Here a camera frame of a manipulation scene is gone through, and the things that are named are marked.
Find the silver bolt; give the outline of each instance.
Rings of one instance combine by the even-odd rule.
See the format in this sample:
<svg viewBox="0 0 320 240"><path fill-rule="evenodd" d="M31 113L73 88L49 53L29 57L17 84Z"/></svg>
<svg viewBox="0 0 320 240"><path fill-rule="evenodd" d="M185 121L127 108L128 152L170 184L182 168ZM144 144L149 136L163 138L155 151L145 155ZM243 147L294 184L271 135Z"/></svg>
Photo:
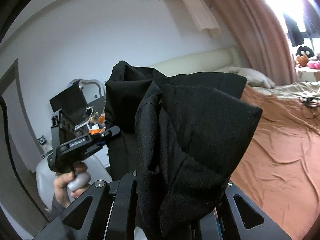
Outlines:
<svg viewBox="0 0 320 240"><path fill-rule="evenodd" d="M94 185L96 187L103 187L105 185L105 181L104 180L97 180Z"/></svg>

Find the cream headboard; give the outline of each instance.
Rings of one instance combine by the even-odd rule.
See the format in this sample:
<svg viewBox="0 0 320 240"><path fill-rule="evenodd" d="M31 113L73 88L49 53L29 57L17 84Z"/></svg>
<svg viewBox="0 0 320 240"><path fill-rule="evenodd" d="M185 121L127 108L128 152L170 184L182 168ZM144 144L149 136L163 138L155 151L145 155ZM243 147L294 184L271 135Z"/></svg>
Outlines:
<svg viewBox="0 0 320 240"><path fill-rule="evenodd" d="M241 61L235 47L172 58L150 67L170 77L195 72L213 72L230 65L241 67Z"/></svg>

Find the triangular cutout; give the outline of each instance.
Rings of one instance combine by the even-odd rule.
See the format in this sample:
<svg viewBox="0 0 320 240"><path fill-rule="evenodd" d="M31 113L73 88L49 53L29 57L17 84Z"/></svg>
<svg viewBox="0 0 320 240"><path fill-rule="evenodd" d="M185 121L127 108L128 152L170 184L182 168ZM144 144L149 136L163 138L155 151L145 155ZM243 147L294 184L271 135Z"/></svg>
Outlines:
<svg viewBox="0 0 320 240"><path fill-rule="evenodd" d="M242 223L246 229L263 224L264 219L240 196L235 195L234 200L239 210Z"/></svg>
<svg viewBox="0 0 320 240"><path fill-rule="evenodd" d="M70 226L76 230L82 228L84 219L88 213L91 202L93 200L92 196L86 197L74 210L70 213L63 221L67 226Z"/></svg>

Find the black monitor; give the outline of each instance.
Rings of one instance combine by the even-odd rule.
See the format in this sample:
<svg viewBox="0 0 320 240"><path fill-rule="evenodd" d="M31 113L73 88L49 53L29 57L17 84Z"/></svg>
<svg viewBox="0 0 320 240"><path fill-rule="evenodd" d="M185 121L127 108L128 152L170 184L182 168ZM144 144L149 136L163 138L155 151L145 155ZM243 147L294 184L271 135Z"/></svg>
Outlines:
<svg viewBox="0 0 320 240"><path fill-rule="evenodd" d="M77 82L71 87L63 90L54 98L51 98L50 104L53 112L62 109L76 124L80 124L87 117L87 101L85 100Z"/></svg>

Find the gray sleeve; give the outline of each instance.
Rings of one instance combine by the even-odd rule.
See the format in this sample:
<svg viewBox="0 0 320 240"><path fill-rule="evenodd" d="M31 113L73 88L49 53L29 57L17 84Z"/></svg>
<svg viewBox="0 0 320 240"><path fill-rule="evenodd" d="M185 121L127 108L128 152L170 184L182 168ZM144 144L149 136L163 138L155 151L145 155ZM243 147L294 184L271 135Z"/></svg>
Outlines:
<svg viewBox="0 0 320 240"><path fill-rule="evenodd" d="M57 200L56 196L53 196L52 199L52 208L51 208L51 214L49 215L49 220L54 220L58 215L60 215L65 210L65 207L62 206Z"/></svg>

